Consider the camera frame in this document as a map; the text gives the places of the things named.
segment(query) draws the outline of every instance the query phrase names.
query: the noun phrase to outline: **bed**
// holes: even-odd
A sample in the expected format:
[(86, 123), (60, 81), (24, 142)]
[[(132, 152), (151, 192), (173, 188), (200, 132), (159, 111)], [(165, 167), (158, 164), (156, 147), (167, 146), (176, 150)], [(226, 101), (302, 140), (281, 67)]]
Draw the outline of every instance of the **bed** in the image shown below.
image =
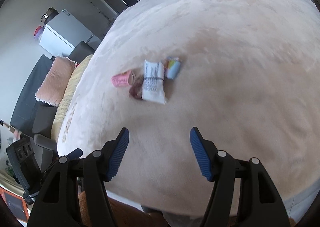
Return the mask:
[[(288, 200), (320, 176), (319, 39), (310, 0), (141, 0), (119, 16), (84, 71), (58, 153), (81, 148), (86, 156), (125, 126), (129, 146), (106, 188), (200, 216), (213, 185), (189, 144), (197, 126), (233, 157), (258, 157)], [(164, 84), (166, 105), (131, 99), (111, 84), (113, 75), (167, 56), (183, 66)]]

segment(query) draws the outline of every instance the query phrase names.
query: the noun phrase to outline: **gray sofa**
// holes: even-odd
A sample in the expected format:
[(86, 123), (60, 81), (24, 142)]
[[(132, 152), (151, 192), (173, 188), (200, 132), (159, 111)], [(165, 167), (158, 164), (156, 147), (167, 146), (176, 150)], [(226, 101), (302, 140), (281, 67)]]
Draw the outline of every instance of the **gray sofa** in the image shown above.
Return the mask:
[[(68, 56), (72, 61), (81, 63), (88, 55), (94, 54), (94, 49), (84, 41), (80, 42)], [(51, 128), (57, 107), (40, 105), (32, 127), (34, 142), (45, 149), (57, 153), (57, 143), (50, 139)]]
[[(80, 63), (91, 54), (94, 54), (94, 49), (82, 41), (68, 57)], [(35, 93), (48, 74), (53, 59), (44, 55), (39, 59), (21, 91), (10, 121), (13, 127), (30, 136), (38, 147), (35, 149), (35, 156), (41, 171), (46, 170), (53, 158), (58, 156), (57, 143), (50, 139), (57, 107), (35, 99)]]

